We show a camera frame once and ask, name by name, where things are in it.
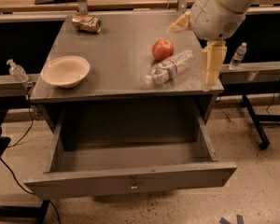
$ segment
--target red apple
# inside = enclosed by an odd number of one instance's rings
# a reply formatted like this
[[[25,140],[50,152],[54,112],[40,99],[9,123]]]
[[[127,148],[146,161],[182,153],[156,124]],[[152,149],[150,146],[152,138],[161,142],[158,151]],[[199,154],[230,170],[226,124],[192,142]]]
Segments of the red apple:
[[[174,52],[174,44],[166,38],[158,40],[152,47],[152,54],[159,62],[166,59],[167,57],[172,56]]]

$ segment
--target bottle cap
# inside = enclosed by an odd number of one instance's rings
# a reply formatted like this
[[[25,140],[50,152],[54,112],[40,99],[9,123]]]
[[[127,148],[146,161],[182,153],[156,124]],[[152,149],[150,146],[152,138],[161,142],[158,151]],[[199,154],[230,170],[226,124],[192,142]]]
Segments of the bottle cap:
[[[146,84],[148,85],[151,85],[153,82],[152,82],[152,77],[150,75],[147,75],[145,77],[145,81],[146,81]]]
[[[7,61],[7,65],[10,65],[11,67],[16,67],[16,66],[17,66],[17,65],[13,62],[12,59],[9,59],[9,60]]]

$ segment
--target tile floor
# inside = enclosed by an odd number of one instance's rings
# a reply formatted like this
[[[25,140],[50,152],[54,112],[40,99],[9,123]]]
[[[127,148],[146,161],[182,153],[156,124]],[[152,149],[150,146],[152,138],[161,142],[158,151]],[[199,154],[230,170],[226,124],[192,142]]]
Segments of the tile floor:
[[[280,224],[280,125],[265,125],[271,141],[269,148],[260,150],[256,129],[241,97],[224,97],[207,123],[207,130],[219,161],[234,161],[238,168],[223,188],[183,189],[107,197],[84,197],[53,200],[62,223],[153,223],[153,224],[215,224],[224,218],[244,224]],[[256,112],[266,114],[272,95],[251,99]],[[269,108],[280,114],[280,100],[275,97]],[[30,126],[25,109],[11,110],[3,124],[3,135],[16,142]],[[16,147],[6,150],[2,158],[20,180],[41,174],[49,155],[52,134],[44,120],[35,122],[32,130]],[[7,168],[0,162],[0,204],[40,205],[36,196],[23,192]],[[4,219],[0,223],[34,223],[31,219]],[[58,223],[52,206],[45,223]]]

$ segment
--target open drawer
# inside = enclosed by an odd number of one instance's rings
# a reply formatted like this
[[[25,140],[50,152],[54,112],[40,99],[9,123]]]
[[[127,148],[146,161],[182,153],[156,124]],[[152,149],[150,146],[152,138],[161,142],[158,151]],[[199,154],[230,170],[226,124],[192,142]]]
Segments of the open drawer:
[[[144,97],[63,106],[48,170],[24,183],[40,199],[222,187],[193,97]]]

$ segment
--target plastic bottle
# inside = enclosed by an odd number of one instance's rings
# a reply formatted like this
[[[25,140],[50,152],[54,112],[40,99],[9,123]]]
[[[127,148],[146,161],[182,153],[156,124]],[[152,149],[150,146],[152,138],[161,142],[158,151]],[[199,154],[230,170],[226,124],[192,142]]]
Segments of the plastic bottle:
[[[154,64],[146,76],[146,84],[162,84],[175,77],[177,73],[182,72],[193,64],[195,55],[190,49],[166,58],[165,60]]]
[[[246,42],[243,42],[241,46],[239,46],[236,51],[234,52],[231,63],[230,63],[230,70],[236,70],[236,68],[242,62],[246,53]]]
[[[29,78],[25,70],[19,64],[15,64],[12,59],[9,59],[7,65],[10,65],[9,73],[13,76],[16,82],[24,83],[28,81]]]

